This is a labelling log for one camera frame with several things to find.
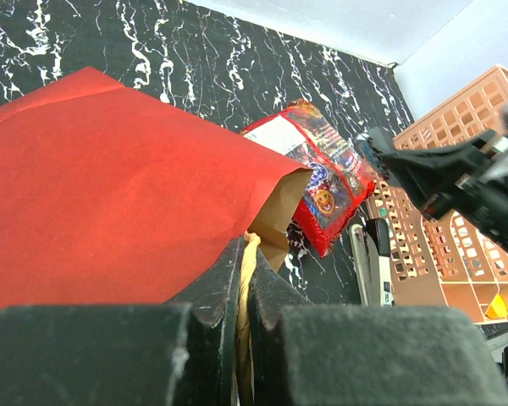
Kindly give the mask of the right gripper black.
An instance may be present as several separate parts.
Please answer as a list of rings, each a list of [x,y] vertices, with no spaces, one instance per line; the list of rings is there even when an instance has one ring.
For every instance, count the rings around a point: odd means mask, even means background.
[[[455,210],[508,254],[508,104],[502,113],[506,135],[488,129],[455,145],[399,149],[388,131],[376,127],[356,144],[377,174],[403,189],[426,218],[439,220]]]

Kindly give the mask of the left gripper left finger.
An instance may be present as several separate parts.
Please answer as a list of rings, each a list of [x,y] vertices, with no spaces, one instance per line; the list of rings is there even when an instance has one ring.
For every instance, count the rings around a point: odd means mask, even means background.
[[[0,310],[0,405],[234,405],[246,243],[162,304]]]

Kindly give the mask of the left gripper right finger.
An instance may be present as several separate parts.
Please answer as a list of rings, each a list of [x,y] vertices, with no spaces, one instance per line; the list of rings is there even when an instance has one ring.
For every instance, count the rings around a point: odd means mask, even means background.
[[[257,405],[508,405],[459,310],[314,304],[258,255],[249,316]]]

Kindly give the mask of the red cookie snack bag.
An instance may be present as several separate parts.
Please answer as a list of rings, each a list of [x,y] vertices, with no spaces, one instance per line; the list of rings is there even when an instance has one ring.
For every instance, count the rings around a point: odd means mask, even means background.
[[[371,167],[304,99],[252,123],[241,135],[312,170],[294,220],[317,253],[328,255],[357,208],[374,191]]]

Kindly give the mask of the red brown paper bag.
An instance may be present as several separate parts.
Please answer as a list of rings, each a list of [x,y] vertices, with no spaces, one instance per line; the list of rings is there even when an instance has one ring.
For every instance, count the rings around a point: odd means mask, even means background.
[[[0,310],[162,304],[248,232],[278,269],[310,176],[96,69],[70,74],[0,107]]]

